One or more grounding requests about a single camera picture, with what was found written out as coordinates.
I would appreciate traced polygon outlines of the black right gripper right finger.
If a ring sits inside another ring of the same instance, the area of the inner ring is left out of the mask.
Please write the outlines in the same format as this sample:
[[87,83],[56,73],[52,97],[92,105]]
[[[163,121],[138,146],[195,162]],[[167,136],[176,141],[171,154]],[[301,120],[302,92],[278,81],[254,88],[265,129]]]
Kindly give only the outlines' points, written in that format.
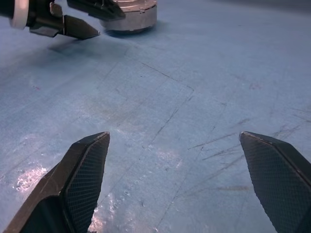
[[311,163],[291,144],[241,132],[249,174],[277,233],[311,233]]

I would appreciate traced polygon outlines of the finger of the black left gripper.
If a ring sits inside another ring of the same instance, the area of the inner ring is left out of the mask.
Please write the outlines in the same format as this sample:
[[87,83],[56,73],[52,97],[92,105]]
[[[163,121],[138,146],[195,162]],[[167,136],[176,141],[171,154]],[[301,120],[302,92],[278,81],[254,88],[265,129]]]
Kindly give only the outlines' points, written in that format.
[[67,0],[70,8],[87,13],[102,21],[120,20],[125,13],[113,0]]
[[100,35],[100,32],[82,19],[63,16],[64,29],[62,35],[86,40]]

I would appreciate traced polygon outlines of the silver motor base copper windings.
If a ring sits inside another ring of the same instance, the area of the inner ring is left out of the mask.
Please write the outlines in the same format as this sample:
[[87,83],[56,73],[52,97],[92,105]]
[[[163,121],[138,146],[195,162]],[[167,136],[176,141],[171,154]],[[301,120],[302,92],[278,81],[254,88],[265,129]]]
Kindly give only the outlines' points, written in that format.
[[126,17],[120,20],[102,21],[100,24],[106,31],[113,33],[139,33],[156,25],[157,6],[146,10],[125,13]]

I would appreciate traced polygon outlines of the blue plastic table cover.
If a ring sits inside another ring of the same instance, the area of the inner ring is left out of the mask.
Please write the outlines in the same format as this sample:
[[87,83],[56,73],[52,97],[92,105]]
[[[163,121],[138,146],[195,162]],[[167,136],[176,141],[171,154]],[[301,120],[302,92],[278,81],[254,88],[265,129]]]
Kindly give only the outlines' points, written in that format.
[[157,24],[90,40],[0,18],[0,233],[70,145],[107,131],[90,231],[276,233],[239,142],[311,162],[311,0],[158,0]]

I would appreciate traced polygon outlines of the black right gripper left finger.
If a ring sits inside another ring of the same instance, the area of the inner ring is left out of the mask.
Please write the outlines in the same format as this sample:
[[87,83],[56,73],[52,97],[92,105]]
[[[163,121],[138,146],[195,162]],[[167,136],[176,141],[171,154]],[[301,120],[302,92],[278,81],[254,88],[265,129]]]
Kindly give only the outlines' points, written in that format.
[[109,132],[73,143],[3,233],[88,233],[101,192]]

